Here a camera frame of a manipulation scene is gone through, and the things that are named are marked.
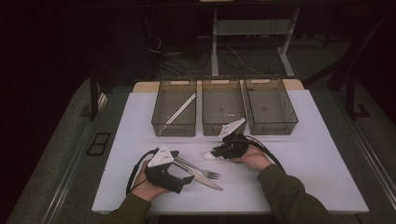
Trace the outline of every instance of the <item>white table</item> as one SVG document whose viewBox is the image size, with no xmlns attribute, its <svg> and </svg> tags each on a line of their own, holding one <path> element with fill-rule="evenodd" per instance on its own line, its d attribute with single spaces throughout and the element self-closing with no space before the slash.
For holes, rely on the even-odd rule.
<svg viewBox="0 0 396 224">
<path fill-rule="evenodd" d="M 255 137 L 279 159 L 286 172 L 301 179 L 306 191 L 317 197 L 330 212 L 367 212 L 368 207 L 310 92 L 298 89 L 288 91 L 299 119 L 293 133 Z M 150 122 L 156 96 L 156 92 L 139 90 L 130 94 L 92 211 L 105 214 L 117 209 L 125 198 L 125 188 L 137 161 L 147 151 L 167 144 L 170 150 L 180 151 L 179 156 L 187 161 L 220 173 L 221 178 L 215 182 L 224 190 L 211 189 L 193 181 L 180 194 L 170 192 L 157 198 L 151 206 L 150 215 L 271 213 L 256 180 L 257 172 L 248 169 L 245 164 L 202 157 L 203 151 L 219 146 L 221 142 L 216 136 L 203 136 L 201 93 L 198 91 L 197 94 L 195 137 L 155 136 Z M 248 126 L 245 134 L 249 135 Z M 188 175 L 174 166 L 169 172 L 178 177 Z"/>
</svg>

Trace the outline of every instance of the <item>sleeve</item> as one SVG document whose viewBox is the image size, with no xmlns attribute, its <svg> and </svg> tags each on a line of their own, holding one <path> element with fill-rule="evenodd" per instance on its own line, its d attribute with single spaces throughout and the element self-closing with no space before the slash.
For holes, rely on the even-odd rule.
<svg viewBox="0 0 396 224">
<path fill-rule="evenodd" d="M 130 193 L 120 207 L 101 220 L 101 224 L 144 224 L 151 203 Z"/>
<path fill-rule="evenodd" d="M 305 192 L 303 183 L 286 175 L 276 165 L 269 165 L 257 176 L 270 207 L 280 223 L 334 223 L 327 209 Z"/>
</svg>

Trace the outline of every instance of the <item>knife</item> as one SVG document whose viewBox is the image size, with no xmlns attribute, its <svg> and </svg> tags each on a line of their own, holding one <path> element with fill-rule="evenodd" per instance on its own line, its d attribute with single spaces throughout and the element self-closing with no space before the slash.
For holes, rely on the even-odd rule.
<svg viewBox="0 0 396 224">
<path fill-rule="evenodd" d="M 223 188 L 220 187 L 219 185 L 213 183 L 212 181 L 210 181 L 208 178 L 204 177 L 203 175 L 200 175 L 200 174 L 196 173 L 195 171 L 193 171 L 189 167 L 181 164 L 180 162 L 174 161 L 174 164 L 179 166 L 180 168 L 184 169 L 185 171 L 189 172 L 190 175 L 193 175 L 195 181 L 197 181 L 197 182 L 199 182 L 201 184 L 207 185 L 207 186 L 209 186 L 210 188 L 213 188 L 213 189 L 223 190 Z"/>
</svg>

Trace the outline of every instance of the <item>plastic bin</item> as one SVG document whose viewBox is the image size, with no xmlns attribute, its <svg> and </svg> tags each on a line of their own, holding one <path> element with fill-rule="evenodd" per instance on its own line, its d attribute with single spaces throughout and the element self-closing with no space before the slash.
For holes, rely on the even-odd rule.
<svg viewBox="0 0 396 224">
<path fill-rule="evenodd" d="M 202 121 L 205 136 L 217 136 L 222 125 L 246 118 L 239 77 L 203 77 Z M 246 123 L 235 132 L 243 133 Z"/>
<path fill-rule="evenodd" d="M 250 134 L 292 133 L 298 119 L 282 79 L 245 76 L 243 94 Z"/>
<path fill-rule="evenodd" d="M 164 77 L 160 82 L 151 124 L 157 136 L 195 136 L 196 97 L 167 123 L 195 94 L 196 77 Z"/>
</svg>

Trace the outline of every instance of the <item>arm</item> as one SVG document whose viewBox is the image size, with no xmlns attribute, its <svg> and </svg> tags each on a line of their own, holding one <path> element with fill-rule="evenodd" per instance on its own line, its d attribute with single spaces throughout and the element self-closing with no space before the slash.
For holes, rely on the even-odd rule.
<svg viewBox="0 0 396 224">
<path fill-rule="evenodd" d="M 323 204 L 305 192 L 299 179 L 286 175 L 258 148 L 249 146 L 244 156 L 232 161 L 243 162 L 260 172 L 257 179 L 262 184 L 262 192 L 280 223 L 334 223 Z"/>
<path fill-rule="evenodd" d="M 145 223 L 145 217 L 151 207 L 151 202 L 169 190 L 155 186 L 147 181 L 145 168 L 149 161 L 144 161 L 131 190 L 120 207 L 105 215 L 101 224 Z"/>
</svg>

